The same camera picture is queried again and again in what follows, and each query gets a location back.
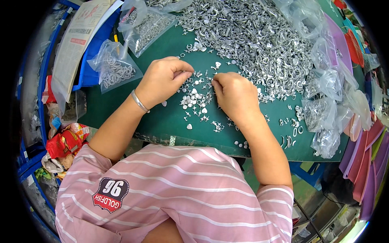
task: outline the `woman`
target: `woman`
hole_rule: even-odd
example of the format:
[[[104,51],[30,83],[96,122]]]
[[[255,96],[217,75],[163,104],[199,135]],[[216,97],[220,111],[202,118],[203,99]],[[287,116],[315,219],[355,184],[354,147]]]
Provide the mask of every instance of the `woman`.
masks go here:
[[[215,148],[150,144],[117,162],[146,111],[192,72],[176,57],[153,61],[135,96],[82,147],[58,193],[63,242],[291,241],[288,161],[259,110],[257,88],[236,73],[218,73],[212,84],[250,145],[257,194],[238,163]]]

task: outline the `newspaper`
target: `newspaper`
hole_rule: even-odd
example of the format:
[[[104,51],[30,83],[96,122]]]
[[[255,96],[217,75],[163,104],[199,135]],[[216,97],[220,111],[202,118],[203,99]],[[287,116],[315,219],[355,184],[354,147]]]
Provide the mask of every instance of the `newspaper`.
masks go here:
[[[56,55],[51,83],[52,91],[62,113],[65,109],[65,102],[70,100],[78,65],[89,42],[100,26],[122,4],[123,2],[119,0],[84,2],[70,22]]]

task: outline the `white label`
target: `white label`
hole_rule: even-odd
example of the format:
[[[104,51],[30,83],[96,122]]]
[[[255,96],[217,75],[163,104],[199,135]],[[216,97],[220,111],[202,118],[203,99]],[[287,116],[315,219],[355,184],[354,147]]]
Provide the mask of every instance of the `white label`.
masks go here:
[[[28,186],[31,186],[32,183],[34,183],[34,178],[32,178],[32,174],[27,177]]]
[[[169,146],[174,146],[175,144],[175,136],[170,136]]]

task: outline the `woman's left hand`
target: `woman's left hand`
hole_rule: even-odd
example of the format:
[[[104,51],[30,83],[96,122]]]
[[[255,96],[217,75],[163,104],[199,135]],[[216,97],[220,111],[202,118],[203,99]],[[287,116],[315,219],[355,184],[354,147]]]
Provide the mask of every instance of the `woman's left hand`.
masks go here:
[[[194,71],[191,65],[175,56],[154,60],[135,89],[135,94],[150,110],[176,93]]]

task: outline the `red plastic basket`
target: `red plastic basket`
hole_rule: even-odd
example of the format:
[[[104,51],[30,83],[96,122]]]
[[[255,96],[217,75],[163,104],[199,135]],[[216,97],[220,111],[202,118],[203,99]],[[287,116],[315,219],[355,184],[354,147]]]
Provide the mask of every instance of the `red plastic basket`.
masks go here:
[[[352,30],[349,29],[344,37],[346,38],[347,46],[349,47],[351,60],[354,63],[359,64],[361,67],[364,67],[362,51],[358,45],[357,40],[355,39]]]

